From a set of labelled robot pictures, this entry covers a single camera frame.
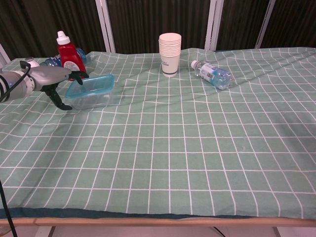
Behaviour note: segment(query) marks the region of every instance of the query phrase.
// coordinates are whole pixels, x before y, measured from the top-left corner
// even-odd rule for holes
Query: stack of paper cups
[[[159,36],[162,72],[166,77],[177,74],[181,52],[181,35],[165,33]]]

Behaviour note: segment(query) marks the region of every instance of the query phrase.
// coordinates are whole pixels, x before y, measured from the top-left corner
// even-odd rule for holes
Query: blue bottle label
[[[208,81],[209,83],[212,82],[213,80],[213,72],[216,70],[216,66],[210,64],[210,63],[205,63],[199,72],[199,76],[203,78],[204,80]]]

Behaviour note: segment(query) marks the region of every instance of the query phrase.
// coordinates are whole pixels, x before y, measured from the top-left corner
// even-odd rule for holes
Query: bottle label
[[[80,71],[78,65],[72,61],[66,61],[64,63],[64,68],[68,68],[70,69],[71,71]]]
[[[211,83],[214,77],[213,72],[216,70],[216,68],[217,67],[215,65],[205,63],[199,71],[199,76],[204,80],[208,81],[209,83]]]

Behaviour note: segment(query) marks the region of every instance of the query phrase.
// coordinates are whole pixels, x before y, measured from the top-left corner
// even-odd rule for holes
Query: blue container lid
[[[109,93],[114,87],[114,76],[112,74],[102,75],[82,80],[83,85],[73,81],[65,94],[66,98],[79,98],[90,95]]]

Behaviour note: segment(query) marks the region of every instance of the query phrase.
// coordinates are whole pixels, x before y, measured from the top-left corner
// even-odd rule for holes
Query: clear plastic container
[[[84,79],[83,85],[74,81],[65,94],[67,103],[77,110],[107,106],[110,103],[114,80],[114,76],[109,74]]]

